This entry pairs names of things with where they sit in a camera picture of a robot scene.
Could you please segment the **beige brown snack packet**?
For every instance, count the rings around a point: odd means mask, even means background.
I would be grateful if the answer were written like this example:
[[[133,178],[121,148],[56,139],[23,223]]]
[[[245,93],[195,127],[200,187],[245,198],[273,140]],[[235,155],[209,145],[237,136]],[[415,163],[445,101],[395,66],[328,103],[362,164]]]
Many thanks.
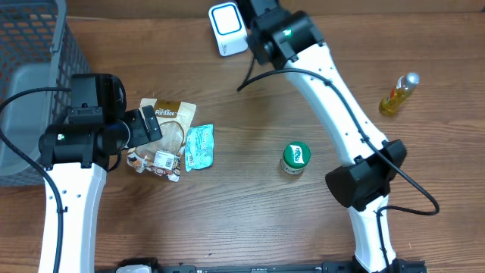
[[[149,171],[160,177],[166,177],[172,182],[178,182],[187,132],[195,116],[196,105],[188,102],[144,98],[140,102],[139,109],[148,105],[154,108],[162,138],[129,149],[127,164],[138,173]]]

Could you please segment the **teal snack packet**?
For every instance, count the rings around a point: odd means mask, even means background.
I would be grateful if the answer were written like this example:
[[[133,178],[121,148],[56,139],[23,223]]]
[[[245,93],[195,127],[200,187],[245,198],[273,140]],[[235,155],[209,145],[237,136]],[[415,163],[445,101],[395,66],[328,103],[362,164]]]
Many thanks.
[[[185,169],[202,170],[214,162],[214,125],[191,127],[186,136]]]

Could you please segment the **green lid jar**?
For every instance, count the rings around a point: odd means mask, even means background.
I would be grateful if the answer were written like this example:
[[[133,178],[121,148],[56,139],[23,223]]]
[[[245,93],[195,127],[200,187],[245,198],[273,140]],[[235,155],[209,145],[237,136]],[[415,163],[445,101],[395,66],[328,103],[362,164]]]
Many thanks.
[[[297,175],[305,170],[310,158],[309,147],[303,142],[295,141],[285,147],[280,165],[287,174]]]

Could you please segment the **silver capped amber bottle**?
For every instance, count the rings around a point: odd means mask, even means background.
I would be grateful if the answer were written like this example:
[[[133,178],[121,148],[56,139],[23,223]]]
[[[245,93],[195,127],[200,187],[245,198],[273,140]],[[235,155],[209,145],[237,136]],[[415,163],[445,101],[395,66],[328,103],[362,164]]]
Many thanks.
[[[379,112],[386,116],[395,115],[419,83],[420,76],[415,72],[401,76],[389,95],[380,101]]]

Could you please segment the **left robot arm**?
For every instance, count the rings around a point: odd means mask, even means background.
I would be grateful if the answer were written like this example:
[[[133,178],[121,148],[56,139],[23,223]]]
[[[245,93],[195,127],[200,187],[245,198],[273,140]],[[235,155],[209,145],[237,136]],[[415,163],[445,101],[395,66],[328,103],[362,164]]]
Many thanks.
[[[67,120],[39,139],[46,186],[40,272],[92,272],[99,203],[109,161],[121,151],[158,141],[152,106],[127,110],[126,92],[112,74],[74,74]]]

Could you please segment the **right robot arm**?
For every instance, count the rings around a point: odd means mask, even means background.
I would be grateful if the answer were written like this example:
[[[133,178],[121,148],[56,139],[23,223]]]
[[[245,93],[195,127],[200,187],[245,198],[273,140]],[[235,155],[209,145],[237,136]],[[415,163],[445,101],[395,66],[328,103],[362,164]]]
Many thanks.
[[[259,64],[271,63],[305,97],[336,149],[340,166],[325,177],[334,198],[349,210],[356,271],[399,272],[385,206],[390,183],[406,157],[368,119],[333,62],[311,17],[278,1],[237,0]]]

